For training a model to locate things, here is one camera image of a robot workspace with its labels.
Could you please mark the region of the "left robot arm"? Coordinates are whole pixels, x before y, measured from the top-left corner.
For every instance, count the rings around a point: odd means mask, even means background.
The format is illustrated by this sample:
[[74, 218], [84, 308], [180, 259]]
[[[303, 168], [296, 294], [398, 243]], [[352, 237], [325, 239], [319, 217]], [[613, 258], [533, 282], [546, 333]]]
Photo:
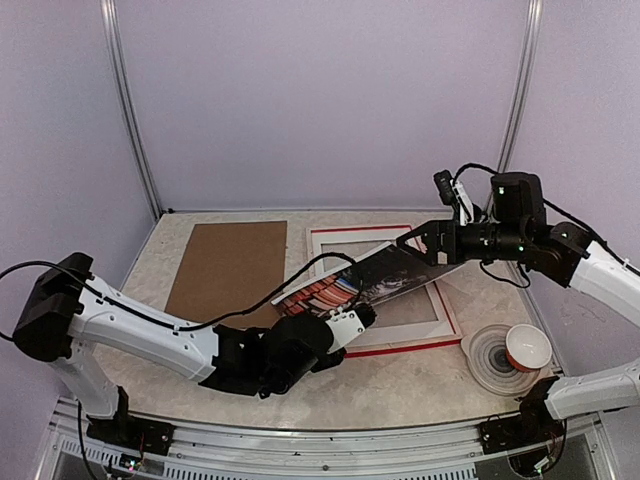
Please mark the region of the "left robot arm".
[[49, 365], [87, 416], [121, 445], [140, 434], [123, 389], [94, 358], [103, 344], [165, 367], [199, 386], [267, 398], [287, 393], [309, 372], [340, 364], [347, 345], [365, 330], [355, 303], [325, 316], [298, 313], [269, 328], [234, 329], [219, 318], [195, 324], [124, 296], [91, 271], [76, 252], [59, 263], [31, 260], [2, 277], [43, 270], [7, 336], [27, 357]]

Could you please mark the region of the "brown backing board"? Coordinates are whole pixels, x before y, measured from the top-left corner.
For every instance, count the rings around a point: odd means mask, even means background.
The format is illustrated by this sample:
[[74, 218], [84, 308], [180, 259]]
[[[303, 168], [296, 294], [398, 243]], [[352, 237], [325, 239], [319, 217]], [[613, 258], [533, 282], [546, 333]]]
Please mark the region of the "brown backing board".
[[197, 224], [165, 311], [203, 323], [247, 309], [283, 283], [285, 221]]

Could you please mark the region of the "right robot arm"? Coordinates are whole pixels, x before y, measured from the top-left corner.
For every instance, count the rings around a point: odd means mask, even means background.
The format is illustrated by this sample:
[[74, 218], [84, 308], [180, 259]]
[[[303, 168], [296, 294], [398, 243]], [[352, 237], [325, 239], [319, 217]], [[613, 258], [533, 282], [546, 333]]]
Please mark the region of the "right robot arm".
[[[639, 271], [623, 260], [585, 222], [569, 213], [547, 222], [551, 202], [540, 179], [524, 172], [492, 172], [493, 210], [484, 214], [466, 196], [458, 173], [438, 172], [434, 182], [450, 220], [428, 221], [397, 238], [397, 246], [435, 267], [471, 260], [513, 261], [564, 287], [587, 295], [632, 324], [639, 322]], [[581, 377], [551, 376], [536, 382], [516, 416], [481, 423], [483, 447], [531, 444], [559, 434], [566, 420], [639, 403], [639, 363]]]

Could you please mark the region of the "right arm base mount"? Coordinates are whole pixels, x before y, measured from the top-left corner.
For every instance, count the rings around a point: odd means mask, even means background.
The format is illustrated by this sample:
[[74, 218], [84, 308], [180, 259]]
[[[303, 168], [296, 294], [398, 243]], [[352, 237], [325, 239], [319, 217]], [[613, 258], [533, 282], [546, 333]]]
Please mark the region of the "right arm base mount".
[[484, 455], [517, 450], [558, 439], [564, 435], [564, 423], [551, 421], [527, 423], [520, 416], [491, 418], [478, 427]]

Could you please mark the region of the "cat and books photo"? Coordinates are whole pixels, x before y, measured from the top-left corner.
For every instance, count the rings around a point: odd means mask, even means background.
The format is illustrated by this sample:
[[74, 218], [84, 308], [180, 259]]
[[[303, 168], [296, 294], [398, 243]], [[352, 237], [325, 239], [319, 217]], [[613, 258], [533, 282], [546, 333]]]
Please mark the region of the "cat and books photo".
[[455, 265], [431, 266], [411, 249], [385, 242], [358, 257], [338, 258], [334, 267], [287, 287], [271, 305], [283, 316], [309, 314], [325, 319], [338, 309], [384, 303], [457, 269]]

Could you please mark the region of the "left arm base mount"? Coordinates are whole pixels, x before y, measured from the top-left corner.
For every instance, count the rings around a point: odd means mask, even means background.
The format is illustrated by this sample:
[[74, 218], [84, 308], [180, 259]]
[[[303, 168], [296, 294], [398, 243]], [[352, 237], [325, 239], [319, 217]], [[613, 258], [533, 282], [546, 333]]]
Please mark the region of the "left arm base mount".
[[106, 444], [144, 454], [167, 456], [175, 426], [155, 420], [131, 417], [124, 424], [115, 420], [90, 420], [87, 435]]

